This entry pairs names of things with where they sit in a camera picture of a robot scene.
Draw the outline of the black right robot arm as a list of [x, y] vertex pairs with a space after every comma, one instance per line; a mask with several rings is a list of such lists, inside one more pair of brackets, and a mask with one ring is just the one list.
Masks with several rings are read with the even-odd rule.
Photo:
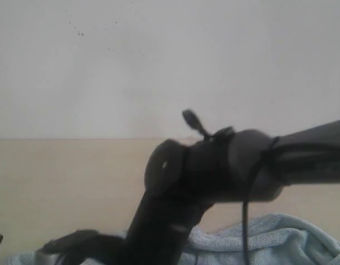
[[248, 205], [270, 202], [289, 185], [340, 183], [340, 120], [286, 136], [226, 127], [185, 146], [166, 140], [150, 155], [145, 192], [124, 240], [129, 264], [177, 264], [189, 234], [216, 203], [242, 203], [242, 252], [249, 264]]

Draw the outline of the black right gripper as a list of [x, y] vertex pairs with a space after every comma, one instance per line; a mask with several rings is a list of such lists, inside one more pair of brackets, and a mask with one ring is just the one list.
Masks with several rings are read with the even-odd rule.
[[212, 205], [145, 192], [123, 241], [123, 263], [178, 264], [191, 230]]

